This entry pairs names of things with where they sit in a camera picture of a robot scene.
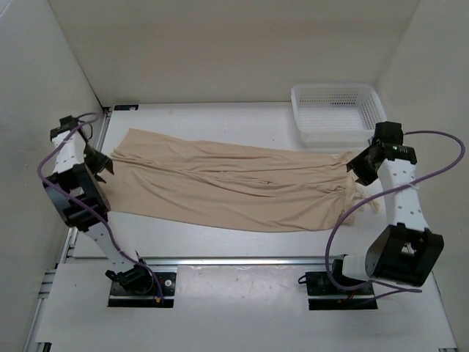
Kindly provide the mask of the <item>beige trousers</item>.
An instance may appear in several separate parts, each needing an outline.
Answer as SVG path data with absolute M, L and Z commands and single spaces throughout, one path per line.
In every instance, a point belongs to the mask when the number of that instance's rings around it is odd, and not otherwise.
M 120 213 L 249 232 L 329 230 L 366 197 L 346 170 L 351 158 L 131 129 L 103 190 Z

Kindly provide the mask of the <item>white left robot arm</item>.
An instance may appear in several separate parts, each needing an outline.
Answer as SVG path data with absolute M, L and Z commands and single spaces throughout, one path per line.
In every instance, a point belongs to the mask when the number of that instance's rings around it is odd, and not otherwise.
M 145 262 L 118 244 L 109 223 L 109 202 L 100 187 L 104 170 L 113 171 L 107 156 L 89 146 L 78 125 L 66 124 L 50 131 L 54 146 L 37 167 L 37 175 L 60 218 L 68 227 L 87 235 L 111 262 L 106 276 L 137 293 L 151 290 L 154 276 Z

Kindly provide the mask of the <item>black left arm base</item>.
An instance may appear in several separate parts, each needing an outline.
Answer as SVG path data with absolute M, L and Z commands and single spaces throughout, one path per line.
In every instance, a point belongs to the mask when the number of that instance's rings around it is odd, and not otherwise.
M 111 280 L 108 307 L 119 308 L 163 308 L 174 307 L 177 272 L 164 269 L 155 271 L 155 279 L 142 267 L 135 266 L 126 272 L 107 270 Z

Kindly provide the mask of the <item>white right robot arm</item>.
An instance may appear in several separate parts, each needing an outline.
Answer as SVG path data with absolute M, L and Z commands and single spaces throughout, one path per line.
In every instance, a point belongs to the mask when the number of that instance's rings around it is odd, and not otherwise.
M 342 268 L 332 271 L 329 284 L 346 293 L 356 280 L 370 279 L 420 287 L 425 283 L 444 247 L 443 236 L 433 233 L 424 218 L 416 180 L 413 148 L 384 144 L 366 148 L 347 169 L 363 186 L 379 180 L 383 190 L 387 226 L 361 257 L 347 255 Z

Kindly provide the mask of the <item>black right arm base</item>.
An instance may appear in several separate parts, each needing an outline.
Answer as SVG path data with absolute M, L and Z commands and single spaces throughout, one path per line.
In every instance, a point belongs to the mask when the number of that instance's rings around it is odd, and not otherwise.
M 344 311 L 378 309 L 372 284 L 359 290 L 340 290 L 325 271 L 307 271 L 298 278 L 306 287 L 309 311 Z

